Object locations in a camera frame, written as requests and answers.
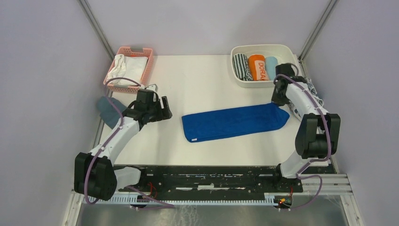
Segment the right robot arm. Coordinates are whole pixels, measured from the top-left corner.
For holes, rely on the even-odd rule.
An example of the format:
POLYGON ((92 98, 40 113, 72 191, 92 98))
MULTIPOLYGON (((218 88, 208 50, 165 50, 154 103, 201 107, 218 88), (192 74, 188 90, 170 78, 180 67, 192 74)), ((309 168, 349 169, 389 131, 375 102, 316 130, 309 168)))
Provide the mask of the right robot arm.
POLYGON ((272 103, 278 106, 293 104, 301 117, 295 150, 277 166, 280 174, 271 180, 275 191, 284 192, 291 185, 290 179, 300 179, 312 163, 327 162, 336 153, 341 118, 336 113, 329 113, 311 94, 307 80, 298 76, 296 65, 279 64, 275 70, 272 103))

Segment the dark blue towel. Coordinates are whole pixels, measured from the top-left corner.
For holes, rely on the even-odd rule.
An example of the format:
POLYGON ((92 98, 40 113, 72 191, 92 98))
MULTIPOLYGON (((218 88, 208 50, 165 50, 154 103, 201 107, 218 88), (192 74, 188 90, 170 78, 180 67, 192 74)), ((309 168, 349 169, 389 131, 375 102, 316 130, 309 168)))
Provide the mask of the dark blue towel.
POLYGON ((185 138, 196 143, 278 130, 289 118, 276 104, 267 103, 188 114, 182 124, 185 138))

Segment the light blue towel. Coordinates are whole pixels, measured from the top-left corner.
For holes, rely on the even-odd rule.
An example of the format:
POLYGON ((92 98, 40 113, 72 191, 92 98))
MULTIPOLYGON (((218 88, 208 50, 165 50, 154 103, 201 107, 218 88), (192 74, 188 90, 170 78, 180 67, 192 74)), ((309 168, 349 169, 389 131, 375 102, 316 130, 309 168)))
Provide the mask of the light blue towel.
POLYGON ((265 58, 266 62, 266 72, 269 80, 274 80, 276 78, 276 66, 278 65, 278 60, 274 56, 268 56, 265 58))

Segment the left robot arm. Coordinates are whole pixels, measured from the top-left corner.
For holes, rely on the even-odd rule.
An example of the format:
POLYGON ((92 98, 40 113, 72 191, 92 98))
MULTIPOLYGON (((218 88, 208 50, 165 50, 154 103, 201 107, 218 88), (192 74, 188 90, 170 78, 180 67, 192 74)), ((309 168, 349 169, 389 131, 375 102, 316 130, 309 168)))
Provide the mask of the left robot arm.
POLYGON ((114 193, 131 186, 141 192, 148 186, 148 179, 138 168, 126 166, 115 169, 114 164, 127 143, 137 135, 144 125, 169 120, 172 112, 168 98, 151 89, 141 89, 136 100, 124 111, 117 110, 119 120, 105 141, 87 153, 79 153, 74 160, 75 192, 96 200, 110 200, 114 193))

